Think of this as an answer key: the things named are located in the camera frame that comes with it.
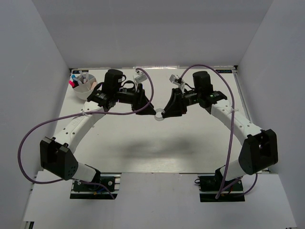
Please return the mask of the pink cap black highlighter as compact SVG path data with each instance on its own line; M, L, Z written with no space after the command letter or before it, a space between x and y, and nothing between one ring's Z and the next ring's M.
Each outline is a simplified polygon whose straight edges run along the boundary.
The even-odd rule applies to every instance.
M72 88L75 88L75 87L79 86L79 84L78 84L77 81L71 81L71 80L69 80L69 85L70 85Z

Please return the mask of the pink white eraser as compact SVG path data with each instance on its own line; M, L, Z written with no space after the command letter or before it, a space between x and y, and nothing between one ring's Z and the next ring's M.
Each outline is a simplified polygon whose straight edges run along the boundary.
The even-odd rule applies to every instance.
M91 85L91 89L93 90L96 85L97 85L97 82L93 82L92 85Z

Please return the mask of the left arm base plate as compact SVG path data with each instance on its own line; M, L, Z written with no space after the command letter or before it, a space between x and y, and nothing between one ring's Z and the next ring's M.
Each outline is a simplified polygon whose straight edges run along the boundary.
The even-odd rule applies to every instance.
M101 185L84 184L81 181L73 181L70 199L87 200L114 200L116 199L121 183L121 174L101 174Z

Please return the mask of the blue cap black highlighter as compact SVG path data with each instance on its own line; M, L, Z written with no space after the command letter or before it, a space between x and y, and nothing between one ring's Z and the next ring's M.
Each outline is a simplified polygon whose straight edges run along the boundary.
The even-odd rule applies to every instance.
M71 78L73 81L79 82L79 79L74 74L71 76Z

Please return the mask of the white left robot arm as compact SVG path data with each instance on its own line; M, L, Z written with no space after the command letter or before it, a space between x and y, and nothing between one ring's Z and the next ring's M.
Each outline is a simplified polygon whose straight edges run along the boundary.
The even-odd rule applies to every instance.
M80 180L89 190L96 190L101 184L99 170L80 163L74 156L77 146L94 125L116 103L130 104L131 113L137 115L155 115L151 99L145 96L142 83L151 80L148 73L137 68L132 88L122 71L109 69L104 81L96 84L80 113L68 125L52 138L43 138L40 142L41 166L63 180Z

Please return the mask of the clear tape roll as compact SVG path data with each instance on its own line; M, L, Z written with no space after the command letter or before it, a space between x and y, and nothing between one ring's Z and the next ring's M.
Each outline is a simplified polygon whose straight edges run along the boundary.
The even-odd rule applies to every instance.
M156 114L154 116L154 119L156 121L163 121L164 120L164 118L163 118L164 110L162 108L157 108L157 109L155 109L155 112L156 112Z

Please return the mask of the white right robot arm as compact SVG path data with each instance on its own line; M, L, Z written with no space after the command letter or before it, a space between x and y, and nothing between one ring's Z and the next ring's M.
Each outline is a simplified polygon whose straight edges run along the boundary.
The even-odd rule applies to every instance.
M162 111L163 118L182 116L188 106L199 104L232 130L242 146L237 160L216 171L215 184L220 190L227 190L233 179L253 175L278 162L276 133L271 129L263 130L234 110L227 96L213 89L208 72L193 73L194 87L189 91L184 88L184 80L175 75L171 75L170 82L177 88L172 89L170 100Z

